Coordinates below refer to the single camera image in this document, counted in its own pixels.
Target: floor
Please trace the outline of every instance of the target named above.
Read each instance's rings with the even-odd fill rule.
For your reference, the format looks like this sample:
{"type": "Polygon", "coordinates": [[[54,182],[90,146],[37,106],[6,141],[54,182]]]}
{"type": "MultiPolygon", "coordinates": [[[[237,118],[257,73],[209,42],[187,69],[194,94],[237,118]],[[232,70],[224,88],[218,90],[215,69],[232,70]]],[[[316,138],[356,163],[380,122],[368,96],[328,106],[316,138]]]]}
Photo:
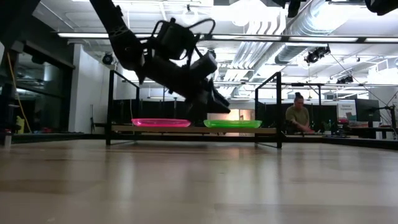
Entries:
{"type": "Polygon", "coordinates": [[[398,153],[104,141],[0,150],[0,222],[398,223],[398,153]]]}

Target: olive shirt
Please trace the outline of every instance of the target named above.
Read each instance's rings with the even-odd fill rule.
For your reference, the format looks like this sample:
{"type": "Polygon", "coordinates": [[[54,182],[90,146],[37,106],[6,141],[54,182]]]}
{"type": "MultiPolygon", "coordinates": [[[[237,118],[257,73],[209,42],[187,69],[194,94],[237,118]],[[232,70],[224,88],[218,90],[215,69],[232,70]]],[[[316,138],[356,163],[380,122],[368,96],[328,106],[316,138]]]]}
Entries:
{"type": "Polygon", "coordinates": [[[305,107],[303,107],[301,110],[296,110],[293,105],[286,110],[286,120],[295,120],[298,122],[298,124],[306,125],[307,122],[310,121],[310,115],[305,107]]]}

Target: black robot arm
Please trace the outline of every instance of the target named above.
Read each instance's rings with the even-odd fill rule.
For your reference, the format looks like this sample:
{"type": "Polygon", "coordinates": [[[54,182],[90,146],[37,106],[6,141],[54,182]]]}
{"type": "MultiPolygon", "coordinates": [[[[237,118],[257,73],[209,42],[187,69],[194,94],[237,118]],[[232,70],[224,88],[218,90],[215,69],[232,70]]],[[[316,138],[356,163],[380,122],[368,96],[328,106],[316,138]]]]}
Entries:
{"type": "MultiPolygon", "coordinates": [[[[175,19],[159,21],[152,36],[139,39],[123,21],[119,6],[112,0],[90,0],[99,19],[103,23],[119,63],[127,70],[135,71],[139,82],[151,80],[185,97],[187,103],[204,106],[209,113],[229,113],[229,103],[214,88],[213,80],[207,76],[217,69],[213,54],[207,52],[191,64],[192,54],[198,49],[196,44],[200,36],[194,35],[190,27],[175,23],[175,19]],[[154,35],[161,25],[159,33],[154,35]],[[170,60],[180,60],[186,52],[187,64],[179,67],[170,60]]],[[[200,21],[215,22],[212,19],[200,21]]]]}

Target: plastic tray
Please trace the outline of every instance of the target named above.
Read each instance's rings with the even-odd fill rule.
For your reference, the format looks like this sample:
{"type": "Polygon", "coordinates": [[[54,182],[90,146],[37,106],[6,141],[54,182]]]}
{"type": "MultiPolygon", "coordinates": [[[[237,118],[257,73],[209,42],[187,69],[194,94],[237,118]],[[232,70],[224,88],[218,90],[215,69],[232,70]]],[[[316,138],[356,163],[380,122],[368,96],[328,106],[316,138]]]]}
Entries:
{"type": "Polygon", "coordinates": [[[205,120],[208,128],[258,128],[262,121],[205,120]]]}
{"type": "Polygon", "coordinates": [[[139,118],[139,119],[132,119],[131,121],[135,126],[138,127],[184,128],[191,125],[190,121],[184,119],[139,118]]]}

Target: person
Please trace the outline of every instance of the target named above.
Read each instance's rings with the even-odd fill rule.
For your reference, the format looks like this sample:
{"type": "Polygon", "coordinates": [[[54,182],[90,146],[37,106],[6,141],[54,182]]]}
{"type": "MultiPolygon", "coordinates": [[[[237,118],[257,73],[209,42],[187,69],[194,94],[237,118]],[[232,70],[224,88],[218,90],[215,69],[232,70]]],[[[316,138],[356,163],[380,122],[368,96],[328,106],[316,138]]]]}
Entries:
{"type": "Polygon", "coordinates": [[[294,105],[287,108],[286,120],[291,122],[297,129],[305,133],[312,133],[310,126],[310,115],[304,107],[304,97],[301,93],[295,93],[294,105]]]}

